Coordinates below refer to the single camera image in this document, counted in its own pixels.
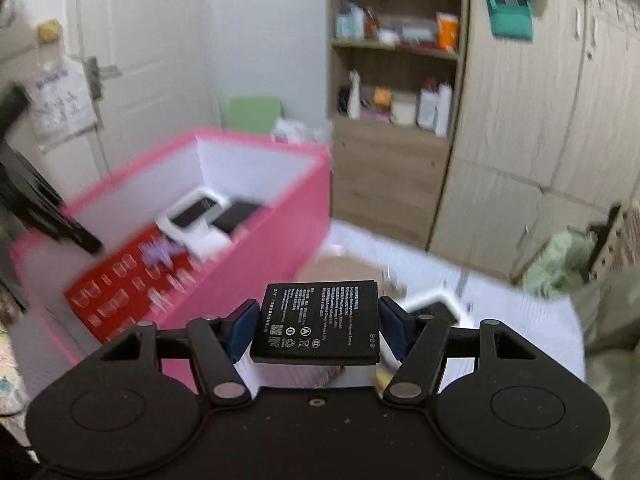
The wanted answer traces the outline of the green folding board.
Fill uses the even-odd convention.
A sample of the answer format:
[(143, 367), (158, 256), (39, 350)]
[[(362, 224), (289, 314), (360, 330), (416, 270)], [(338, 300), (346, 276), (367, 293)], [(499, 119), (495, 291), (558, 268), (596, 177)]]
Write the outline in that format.
[(238, 96), (229, 102), (229, 129), (269, 134), (282, 117), (282, 103), (269, 96)]

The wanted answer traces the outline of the patterned tote bag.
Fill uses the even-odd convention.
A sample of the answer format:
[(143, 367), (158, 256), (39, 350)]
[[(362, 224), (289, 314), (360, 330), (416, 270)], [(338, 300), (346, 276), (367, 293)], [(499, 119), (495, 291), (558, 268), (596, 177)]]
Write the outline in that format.
[(589, 260), (589, 277), (600, 280), (639, 263), (639, 202), (623, 200), (608, 212), (608, 220), (590, 226), (596, 238)]

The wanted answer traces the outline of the pink storage box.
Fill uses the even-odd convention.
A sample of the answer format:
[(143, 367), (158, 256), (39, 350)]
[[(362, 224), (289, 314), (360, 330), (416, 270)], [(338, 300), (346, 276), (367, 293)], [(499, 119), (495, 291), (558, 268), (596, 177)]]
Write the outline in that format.
[[(290, 280), (328, 232), (330, 169), (318, 144), (193, 130), (68, 205), (102, 243), (99, 254), (37, 232), (22, 236), (11, 257), (28, 309), (9, 334), (27, 393), (40, 393), (134, 323), (179, 328), (226, 316)], [(160, 218), (206, 214), (224, 200), (254, 211), (234, 218), (215, 255), (157, 227)]]

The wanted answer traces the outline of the white door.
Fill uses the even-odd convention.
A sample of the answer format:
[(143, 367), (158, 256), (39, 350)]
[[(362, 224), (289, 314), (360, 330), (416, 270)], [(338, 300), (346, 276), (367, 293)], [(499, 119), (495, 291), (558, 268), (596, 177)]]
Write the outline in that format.
[(64, 197), (220, 116), (207, 81), (206, 0), (17, 0), (17, 25), (33, 34), (58, 21), (61, 37), (27, 53), (23, 75), (62, 58), (84, 61), (101, 86), (88, 131), (40, 148), (32, 130), (14, 142)]

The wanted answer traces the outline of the red glasses cloth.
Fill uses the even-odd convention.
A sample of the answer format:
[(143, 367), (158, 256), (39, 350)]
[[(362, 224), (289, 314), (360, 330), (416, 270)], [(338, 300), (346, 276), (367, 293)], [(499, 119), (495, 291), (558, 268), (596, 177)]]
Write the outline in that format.
[(159, 237), (166, 236), (150, 224), (66, 288), (67, 304), (98, 341), (114, 338), (149, 313), (168, 313), (198, 284), (202, 264), (186, 249), (172, 269), (143, 264), (138, 246)]

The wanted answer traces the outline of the wooden wardrobe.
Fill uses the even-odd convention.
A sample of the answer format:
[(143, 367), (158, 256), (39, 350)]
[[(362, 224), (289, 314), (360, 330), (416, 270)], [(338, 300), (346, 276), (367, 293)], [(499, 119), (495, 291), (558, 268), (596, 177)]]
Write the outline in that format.
[(639, 0), (529, 0), (496, 37), (470, 0), (462, 101), (430, 248), (513, 278), (556, 232), (639, 194)]

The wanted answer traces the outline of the white charger cube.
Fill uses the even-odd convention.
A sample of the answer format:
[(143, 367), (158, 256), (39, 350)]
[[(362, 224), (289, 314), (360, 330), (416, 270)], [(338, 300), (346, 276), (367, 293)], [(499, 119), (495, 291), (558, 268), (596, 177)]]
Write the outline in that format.
[(233, 245), (231, 237), (217, 229), (190, 234), (186, 237), (184, 244), (190, 254), (201, 261), (215, 258), (220, 252)]

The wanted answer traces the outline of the white paper pack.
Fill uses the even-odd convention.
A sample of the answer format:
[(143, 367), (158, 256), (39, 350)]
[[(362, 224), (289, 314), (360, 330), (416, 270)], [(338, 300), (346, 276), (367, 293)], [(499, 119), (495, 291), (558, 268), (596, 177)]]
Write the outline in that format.
[(299, 120), (278, 118), (270, 131), (270, 136), (274, 142), (330, 145), (332, 133), (333, 122), (325, 122), (321, 126), (311, 127)]

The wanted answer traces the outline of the green puffer jacket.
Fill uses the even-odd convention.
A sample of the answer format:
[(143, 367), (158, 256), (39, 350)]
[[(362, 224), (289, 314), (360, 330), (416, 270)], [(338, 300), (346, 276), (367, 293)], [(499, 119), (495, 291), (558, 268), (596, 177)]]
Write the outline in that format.
[(544, 299), (570, 297), (586, 356), (588, 385), (606, 404), (611, 430), (593, 466), (603, 479), (639, 477), (639, 265), (588, 276), (592, 237), (552, 235), (526, 266), (521, 286)]

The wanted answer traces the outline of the white portable wifi router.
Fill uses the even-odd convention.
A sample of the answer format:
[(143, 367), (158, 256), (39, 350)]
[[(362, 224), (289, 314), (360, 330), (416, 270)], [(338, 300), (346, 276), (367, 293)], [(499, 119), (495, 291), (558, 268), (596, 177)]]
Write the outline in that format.
[(209, 223), (231, 206), (228, 196), (199, 186), (155, 217), (155, 224), (165, 236), (184, 244), (192, 236), (205, 236)]

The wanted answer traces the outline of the wooden bookshelf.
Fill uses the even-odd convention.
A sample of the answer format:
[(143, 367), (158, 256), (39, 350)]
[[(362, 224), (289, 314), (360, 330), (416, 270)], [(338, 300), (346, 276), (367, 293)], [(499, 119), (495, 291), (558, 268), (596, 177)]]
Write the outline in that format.
[(326, 0), (332, 214), (427, 248), (442, 197), (470, 0)]

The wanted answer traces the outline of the teal hanging pouch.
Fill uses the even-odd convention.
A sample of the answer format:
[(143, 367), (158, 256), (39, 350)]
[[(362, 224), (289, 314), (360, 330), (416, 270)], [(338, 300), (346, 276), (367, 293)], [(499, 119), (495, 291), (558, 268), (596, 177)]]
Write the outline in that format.
[(486, 0), (492, 36), (502, 39), (533, 40), (530, 0)]

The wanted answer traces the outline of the white jar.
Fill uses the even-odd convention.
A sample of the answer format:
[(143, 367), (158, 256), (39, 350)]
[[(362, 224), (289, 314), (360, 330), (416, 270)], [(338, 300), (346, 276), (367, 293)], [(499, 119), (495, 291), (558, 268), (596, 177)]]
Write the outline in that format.
[(390, 104), (390, 122), (399, 127), (412, 127), (416, 124), (418, 96), (413, 92), (394, 91)]

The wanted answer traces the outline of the rose gold square tin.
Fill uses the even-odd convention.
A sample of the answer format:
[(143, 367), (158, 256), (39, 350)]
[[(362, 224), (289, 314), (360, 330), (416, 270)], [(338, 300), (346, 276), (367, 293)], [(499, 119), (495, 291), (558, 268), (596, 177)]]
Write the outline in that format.
[(402, 287), (389, 266), (370, 263), (340, 245), (320, 249), (297, 271), (294, 278), (299, 283), (369, 280), (378, 283), (380, 292)]

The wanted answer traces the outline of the purple starfish toy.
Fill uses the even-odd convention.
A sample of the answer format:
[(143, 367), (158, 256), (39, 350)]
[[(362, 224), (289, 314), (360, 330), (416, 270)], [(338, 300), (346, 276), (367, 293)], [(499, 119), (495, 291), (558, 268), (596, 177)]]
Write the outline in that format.
[(174, 267), (174, 258), (184, 253), (184, 247), (166, 237), (153, 238), (150, 242), (138, 246), (141, 260), (145, 266)]

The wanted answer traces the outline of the orange paper cup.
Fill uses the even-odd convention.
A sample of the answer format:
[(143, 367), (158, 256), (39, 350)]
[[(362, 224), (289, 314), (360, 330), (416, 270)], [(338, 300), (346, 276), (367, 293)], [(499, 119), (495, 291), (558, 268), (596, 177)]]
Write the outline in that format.
[(459, 42), (460, 21), (457, 15), (437, 13), (437, 45), (439, 49), (454, 52)]

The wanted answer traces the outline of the black power bank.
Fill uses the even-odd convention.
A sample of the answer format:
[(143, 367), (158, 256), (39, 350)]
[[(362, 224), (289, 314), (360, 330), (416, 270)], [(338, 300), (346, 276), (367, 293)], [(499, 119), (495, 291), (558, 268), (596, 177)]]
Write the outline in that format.
[(209, 221), (208, 225), (231, 236), (241, 224), (261, 209), (262, 203), (234, 200), (219, 216)]

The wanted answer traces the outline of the black phone battery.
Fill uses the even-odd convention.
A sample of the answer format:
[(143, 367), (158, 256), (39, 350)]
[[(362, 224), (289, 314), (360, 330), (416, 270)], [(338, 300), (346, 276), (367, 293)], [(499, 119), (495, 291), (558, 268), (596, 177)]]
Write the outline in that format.
[(270, 284), (250, 357), (269, 364), (376, 364), (380, 360), (378, 283)]

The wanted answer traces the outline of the white plastic bag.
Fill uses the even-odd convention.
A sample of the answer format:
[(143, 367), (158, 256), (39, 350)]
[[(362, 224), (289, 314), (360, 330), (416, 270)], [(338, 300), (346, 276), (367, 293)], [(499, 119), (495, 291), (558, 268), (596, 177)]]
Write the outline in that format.
[(62, 58), (50, 70), (27, 78), (25, 89), (32, 101), (29, 116), (43, 152), (98, 124), (85, 67), (74, 58)]

